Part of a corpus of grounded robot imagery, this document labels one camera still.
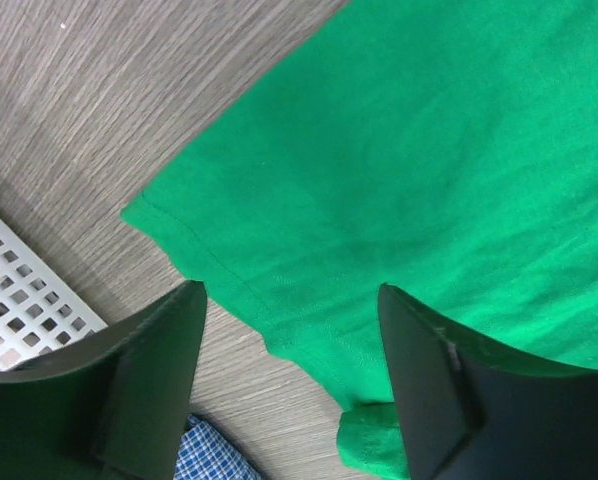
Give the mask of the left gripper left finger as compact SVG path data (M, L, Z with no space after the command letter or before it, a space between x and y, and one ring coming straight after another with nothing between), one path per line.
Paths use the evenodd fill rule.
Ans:
M207 309L187 281L67 347L0 371L0 479L170 479Z

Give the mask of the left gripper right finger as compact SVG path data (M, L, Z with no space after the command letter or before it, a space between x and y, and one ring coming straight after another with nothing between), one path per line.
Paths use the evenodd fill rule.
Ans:
M505 345L392 285L378 320L414 479L598 479L598 370Z

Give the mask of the green t-shirt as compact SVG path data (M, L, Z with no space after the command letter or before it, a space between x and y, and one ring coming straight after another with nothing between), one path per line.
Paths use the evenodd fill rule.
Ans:
M598 1L353 1L121 216L404 479L382 284L598 369Z

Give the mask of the blue checked shirt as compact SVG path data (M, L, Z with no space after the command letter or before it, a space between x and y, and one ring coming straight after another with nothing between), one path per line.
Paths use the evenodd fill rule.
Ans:
M262 480L262 475L209 422L186 419L175 463L174 480Z

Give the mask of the white perforated basket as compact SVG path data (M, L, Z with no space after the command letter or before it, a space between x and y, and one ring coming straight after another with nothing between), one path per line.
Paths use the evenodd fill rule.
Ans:
M0 219L0 371L106 327Z

